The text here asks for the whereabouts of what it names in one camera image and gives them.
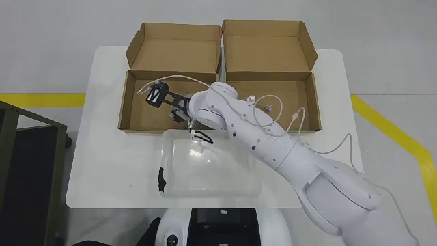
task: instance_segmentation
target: gray floor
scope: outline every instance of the gray floor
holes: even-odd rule
[[[375,94],[360,98],[437,161],[437,0],[0,0],[0,92],[85,92],[94,50],[127,45],[141,22],[219,25],[224,18],[306,22],[316,48],[343,53],[350,91]],[[67,124],[75,139],[81,109],[31,110]],[[368,177],[393,191],[421,244],[435,245],[436,224],[417,162],[355,117]],[[384,194],[383,205],[396,213]],[[134,245],[162,211],[66,212],[67,245],[83,239]],[[295,246],[341,245],[301,209],[283,212]]]

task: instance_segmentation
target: plastic bin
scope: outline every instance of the plastic bin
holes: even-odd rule
[[[210,144],[188,131],[163,133],[160,194],[163,197],[256,197],[261,191],[255,159],[235,147],[227,131],[203,131]]]

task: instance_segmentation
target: white table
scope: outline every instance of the white table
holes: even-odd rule
[[[95,52],[68,184],[66,202],[70,208],[300,207],[288,182],[260,161],[256,168],[262,191],[257,198],[161,197],[156,185],[160,135],[125,133],[117,129],[128,69],[126,49],[126,46],[101,46]],[[322,130],[302,138],[317,150],[330,150],[346,133],[351,133],[354,164],[362,171],[341,53],[318,50],[313,72]],[[350,164],[347,144],[328,156]]]

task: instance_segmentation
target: open cardboard box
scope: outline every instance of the open cardboard box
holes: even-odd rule
[[[302,21],[297,20],[224,20],[225,81],[238,92],[239,99],[274,94],[283,102],[278,123],[287,129],[293,113],[305,108],[302,131],[319,131],[320,113],[314,75],[317,59],[313,43]],[[272,104],[267,112],[264,107]],[[279,103],[267,97],[257,105],[272,118]],[[299,117],[291,131],[297,131]]]
[[[147,94],[136,93],[146,83],[173,74],[206,83],[217,81],[220,42],[220,26],[143,23],[126,51],[130,70],[126,73],[118,129],[129,132],[187,129],[186,122],[177,123],[169,117],[172,110],[169,105],[157,109],[146,103]],[[164,82],[180,95],[205,90],[203,85],[183,78]]]

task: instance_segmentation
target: box lid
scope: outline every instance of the box lid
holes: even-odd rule
[[[216,74],[221,27],[143,23],[126,56],[131,70]]]
[[[317,59],[299,20],[224,20],[227,73],[311,72]]]

